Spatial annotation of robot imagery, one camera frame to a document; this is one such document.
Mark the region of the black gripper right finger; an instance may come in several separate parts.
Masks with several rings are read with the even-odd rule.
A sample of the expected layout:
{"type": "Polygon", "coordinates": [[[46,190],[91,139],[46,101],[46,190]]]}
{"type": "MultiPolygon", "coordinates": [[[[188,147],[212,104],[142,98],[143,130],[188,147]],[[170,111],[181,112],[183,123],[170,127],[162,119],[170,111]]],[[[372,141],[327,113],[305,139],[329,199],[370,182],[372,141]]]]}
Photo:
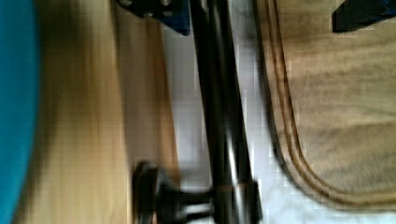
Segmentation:
{"type": "Polygon", "coordinates": [[[332,14],[332,31],[353,32],[395,16],[396,0],[345,0],[332,14]]]}

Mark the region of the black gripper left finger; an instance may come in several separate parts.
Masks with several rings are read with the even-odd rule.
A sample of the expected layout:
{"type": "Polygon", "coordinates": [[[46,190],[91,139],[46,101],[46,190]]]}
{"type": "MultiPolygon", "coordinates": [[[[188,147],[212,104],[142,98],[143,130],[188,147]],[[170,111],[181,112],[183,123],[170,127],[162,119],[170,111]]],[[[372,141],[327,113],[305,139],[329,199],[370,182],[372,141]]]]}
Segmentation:
{"type": "Polygon", "coordinates": [[[139,18],[153,18],[181,35],[189,35],[189,0],[116,0],[139,18]]]}

